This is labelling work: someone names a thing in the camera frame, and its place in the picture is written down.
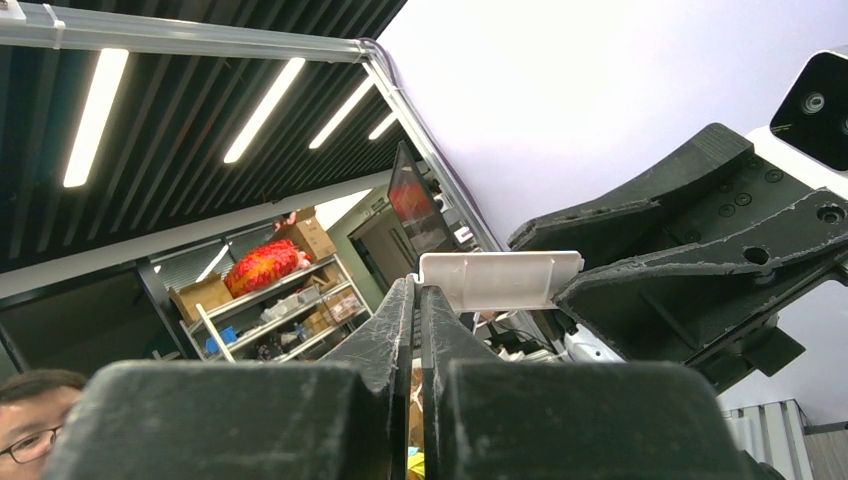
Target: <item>red plush toy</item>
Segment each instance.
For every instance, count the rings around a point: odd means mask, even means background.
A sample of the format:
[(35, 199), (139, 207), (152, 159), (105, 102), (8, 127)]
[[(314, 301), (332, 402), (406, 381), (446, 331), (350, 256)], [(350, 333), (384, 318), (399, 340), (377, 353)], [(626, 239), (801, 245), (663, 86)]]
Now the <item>red plush toy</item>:
[(297, 246), (291, 240), (268, 243), (251, 250), (239, 260), (227, 274), (224, 284), (233, 298), (238, 298), (261, 290), (297, 270), (300, 259)]

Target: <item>yellow object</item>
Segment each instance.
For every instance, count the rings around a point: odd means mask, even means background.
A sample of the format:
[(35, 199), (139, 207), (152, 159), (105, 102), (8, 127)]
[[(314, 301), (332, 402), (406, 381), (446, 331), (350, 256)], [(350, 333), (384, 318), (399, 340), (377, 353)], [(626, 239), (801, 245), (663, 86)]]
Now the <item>yellow object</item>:
[(418, 452), (409, 457), (406, 461), (406, 468), (410, 472), (421, 475), (421, 478), (424, 478), (424, 454), (422, 452)]

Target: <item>forehead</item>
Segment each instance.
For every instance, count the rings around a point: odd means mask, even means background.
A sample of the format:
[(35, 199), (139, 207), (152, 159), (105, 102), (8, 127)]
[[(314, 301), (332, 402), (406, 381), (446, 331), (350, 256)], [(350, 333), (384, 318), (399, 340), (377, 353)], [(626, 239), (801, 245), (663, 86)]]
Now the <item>forehead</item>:
[(59, 387), (29, 398), (0, 405), (0, 429), (8, 430), (34, 421), (61, 421), (65, 413), (79, 400), (80, 391)]

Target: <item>monitor screen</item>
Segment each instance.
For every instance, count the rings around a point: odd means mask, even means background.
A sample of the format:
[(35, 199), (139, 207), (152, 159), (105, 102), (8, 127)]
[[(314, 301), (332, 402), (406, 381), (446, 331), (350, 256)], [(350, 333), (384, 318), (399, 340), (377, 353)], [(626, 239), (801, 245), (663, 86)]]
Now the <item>monitor screen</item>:
[(398, 144), (388, 197), (416, 254), (456, 250), (453, 233), (404, 142)]

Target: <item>linear light fixture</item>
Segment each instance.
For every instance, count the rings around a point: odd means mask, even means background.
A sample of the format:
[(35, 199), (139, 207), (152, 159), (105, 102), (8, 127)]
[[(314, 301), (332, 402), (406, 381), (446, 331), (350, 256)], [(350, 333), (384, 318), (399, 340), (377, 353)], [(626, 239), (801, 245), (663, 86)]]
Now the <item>linear light fixture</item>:
[(389, 127), (391, 127), (392, 124), (395, 123), (395, 121), (397, 121), (397, 115), (392, 112), (386, 118), (384, 118), (379, 125), (377, 125), (377, 128), (375, 128), (374, 131), (371, 132), (371, 135), (368, 135), (368, 140), (377, 140), (378, 138), (380, 138), (380, 135), (382, 135), (383, 132), (388, 130)]
[(239, 133), (238, 137), (236, 137), (236, 141), (233, 142), (227, 155), (224, 156), (224, 163), (233, 163), (241, 158), (244, 151), (250, 145), (250, 142), (253, 141), (253, 138), (259, 132), (259, 129), (268, 120), (271, 112), (280, 103), (283, 94), (291, 87), (291, 84), (297, 78), (297, 74), (300, 73), (305, 63), (306, 60), (303, 58), (292, 58), (286, 63), (286, 66), (280, 71), (274, 84), (268, 89), (265, 98), (256, 107), (256, 111), (250, 116), (250, 120), (247, 121), (247, 124), (241, 133)]
[(79, 130), (71, 149), (71, 158), (68, 160), (68, 169), (65, 170), (65, 188), (80, 187), (88, 180), (129, 53), (122, 48), (104, 48), (100, 51)]
[(200, 276), (197, 277), (197, 280), (195, 280), (194, 283), (197, 283), (203, 280), (204, 278), (208, 277), (209, 274), (212, 273), (212, 270), (215, 270), (215, 266), (218, 265), (218, 262), (220, 262), (221, 259), (224, 258), (224, 255), (227, 254), (227, 250), (229, 249), (229, 245), (224, 245), (224, 248), (222, 248), (221, 251), (218, 252), (218, 255), (215, 255), (215, 258), (213, 258), (212, 261), (209, 262), (209, 265), (207, 265), (206, 268), (203, 269), (203, 273), (201, 273)]
[(327, 122), (326, 125), (324, 125), (324, 128), (322, 128), (321, 131), (318, 132), (318, 135), (315, 137), (314, 140), (312, 140), (312, 143), (309, 144), (309, 148), (314, 150), (320, 147), (321, 144), (324, 143), (325, 140), (327, 140), (330, 134), (333, 133), (333, 130), (335, 130), (339, 126), (339, 124), (342, 123), (345, 117), (347, 117), (350, 112), (353, 111), (353, 108), (356, 107), (356, 104), (359, 103), (360, 100), (362, 100), (362, 97), (364, 97), (365, 94), (368, 93), (368, 90), (370, 90), (373, 86), (374, 81), (371, 80), (371, 77), (367, 77), (365, 81), (362, 82), (359, 87), (356, 88), (356, 90), (354, 90), (350, 98), (345, 101), (345, 103), (342, 105), (342, 108), (340, 108), (339, 111), (336, 112), (336, 114), (333, 115), (332, 118), (330, 118), (330, 121)]

